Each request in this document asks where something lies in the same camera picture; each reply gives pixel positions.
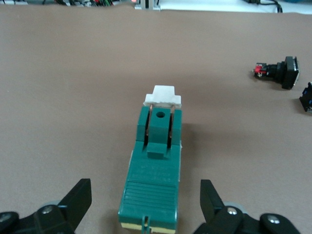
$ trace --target cardboard surface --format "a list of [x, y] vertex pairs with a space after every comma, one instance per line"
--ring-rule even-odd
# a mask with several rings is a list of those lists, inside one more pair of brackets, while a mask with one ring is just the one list
[[[278, 213], [311, 232], [311, 20], [298, 14], [0, 8], [0, 209], [32, 214], [90, 178], [78, 234], [127, 234], [117, 211], [145, 95], [182, 96], [180, 234], [203, 221], [201, 179], [258, 219]], [[297, 56], [290, 91], [256, 62]]]

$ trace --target circular hole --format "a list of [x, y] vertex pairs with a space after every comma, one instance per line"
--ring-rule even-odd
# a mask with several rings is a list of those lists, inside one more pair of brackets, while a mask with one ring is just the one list
[[156, 116], [158, 118], [164, 118], [165, 117], [165, 113], [163, 113], [162, 111], [159, 111], [159, 112], [156, 113]]

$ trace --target white plastic tab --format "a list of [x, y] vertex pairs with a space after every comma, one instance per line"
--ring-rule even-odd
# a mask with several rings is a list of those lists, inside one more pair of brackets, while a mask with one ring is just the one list
[[181, 108], [181, 96], [175, 95], [174, 86], [155, 85], [153, 94], [147, 94], [144, 106]]

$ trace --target brown table surface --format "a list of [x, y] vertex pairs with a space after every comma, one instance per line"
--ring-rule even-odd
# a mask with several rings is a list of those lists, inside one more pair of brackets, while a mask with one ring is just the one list
[[[312, 16], [62, 6], [0, 7], [0, 209], [32, 214], [81, 178], [93, 203], [79, 234], [127, 234], [117, 211], [146, 93], [182, 96], [180, 234], [203, 221], [201, 179], [249, 215], [310, 234]], [[290, 91], [256, 62], [297, 56]]]

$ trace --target silver bolt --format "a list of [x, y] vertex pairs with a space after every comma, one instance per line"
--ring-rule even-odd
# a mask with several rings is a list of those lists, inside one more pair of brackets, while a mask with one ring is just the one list
[[4, 214], [1, 215], [1, 217], [0, 217], [0, 223], [1, 223], [1, 222], [4, 222], [4, 221], [6, 221], [6, 220], [8, 220], [10, 217], [11, 217], [11, 214], [9, 214], [9, 213], [4, 213]]
[[235, 210], [233, 207], [229, 207], [228, 208], [228, 213], [230, 215], [236, 215], [237, 214], [237, 210]]
[[268, 220], [270, 223], [274, 223], [274, 224], [279, 224], [279, 220], [276, 216], [274, 215], [269, 215], [268, 216]]
[[53, 210], [52, 206], [46, 206], [44, 209], [41, 211], [43, 214], [48, 214]]

